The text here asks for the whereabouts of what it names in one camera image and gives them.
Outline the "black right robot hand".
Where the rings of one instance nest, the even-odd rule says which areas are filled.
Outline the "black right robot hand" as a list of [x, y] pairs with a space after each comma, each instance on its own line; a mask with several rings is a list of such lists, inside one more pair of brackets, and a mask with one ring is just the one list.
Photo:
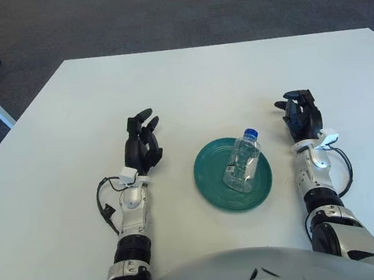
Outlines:
[[274, 106], [284, 111], [283, 121], [289, 128], [294, 143], [317, 139], [323, 128], [322, 115], [309, 90], [294, 90], [283, 95], [283, 101]]

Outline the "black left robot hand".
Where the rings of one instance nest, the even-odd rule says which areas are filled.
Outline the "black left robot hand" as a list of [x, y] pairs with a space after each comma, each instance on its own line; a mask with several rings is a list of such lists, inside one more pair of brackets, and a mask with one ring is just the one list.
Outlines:
[[127, 120], [128, 140], [125, 142], [124, 165], [137, 170], [138, 175], [147, 176], [148, 171], [156, 166], [163, 155], [163, 148], [159, 146], [154, 130], [159, 123], [159, 117], [154, 116], [144, 125], [152, 114], [148, 108]]

